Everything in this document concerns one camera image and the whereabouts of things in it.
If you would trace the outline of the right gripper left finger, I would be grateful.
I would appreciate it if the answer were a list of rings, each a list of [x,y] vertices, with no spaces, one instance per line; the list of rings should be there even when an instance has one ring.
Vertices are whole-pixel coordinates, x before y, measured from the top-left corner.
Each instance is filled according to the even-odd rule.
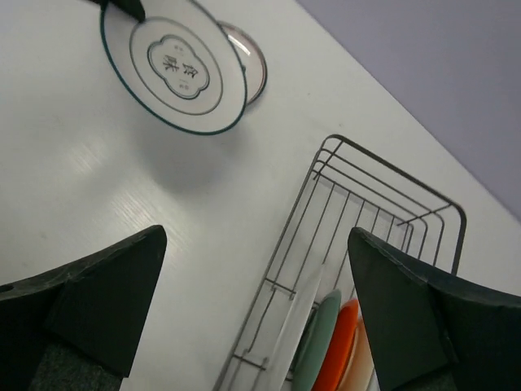
[[[118,390],[167,247],[161,225],[1,286],[3,390]]]

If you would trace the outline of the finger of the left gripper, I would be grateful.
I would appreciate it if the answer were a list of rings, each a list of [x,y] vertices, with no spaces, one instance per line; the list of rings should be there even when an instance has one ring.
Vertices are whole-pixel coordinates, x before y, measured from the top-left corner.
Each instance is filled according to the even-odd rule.
[[[146,12],[140,0],[92,0],[92,2],[100,5],[101,9],[105,9],[108,4],[112,4],[136,21],[146,19]]]

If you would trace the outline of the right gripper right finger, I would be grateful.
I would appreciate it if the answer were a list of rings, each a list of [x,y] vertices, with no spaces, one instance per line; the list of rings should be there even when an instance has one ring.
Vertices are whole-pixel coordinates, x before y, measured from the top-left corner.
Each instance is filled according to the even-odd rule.
[[[461,279],[359,227],[352,276],[382,390],[518,390],[520,298]]]

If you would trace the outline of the white plate green rim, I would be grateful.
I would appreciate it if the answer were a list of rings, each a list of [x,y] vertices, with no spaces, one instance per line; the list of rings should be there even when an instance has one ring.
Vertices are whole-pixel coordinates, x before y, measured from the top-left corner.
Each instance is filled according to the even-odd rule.
[[[142,22],[112,3],[100,35],[122,85],[151,115],[190,134],[233,128],[247,105],[242,63],[215,17],[197,1],[144,1]]]

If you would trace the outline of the white plate red characters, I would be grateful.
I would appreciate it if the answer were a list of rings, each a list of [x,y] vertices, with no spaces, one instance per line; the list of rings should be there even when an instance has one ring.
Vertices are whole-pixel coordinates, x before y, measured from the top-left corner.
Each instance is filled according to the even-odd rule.
[[[246,80],[247,105],[251,105],[261,96],[267,85],[268,67],[265,56],[248,33],[224,21],[219,21],[218,24],[238,54]]]

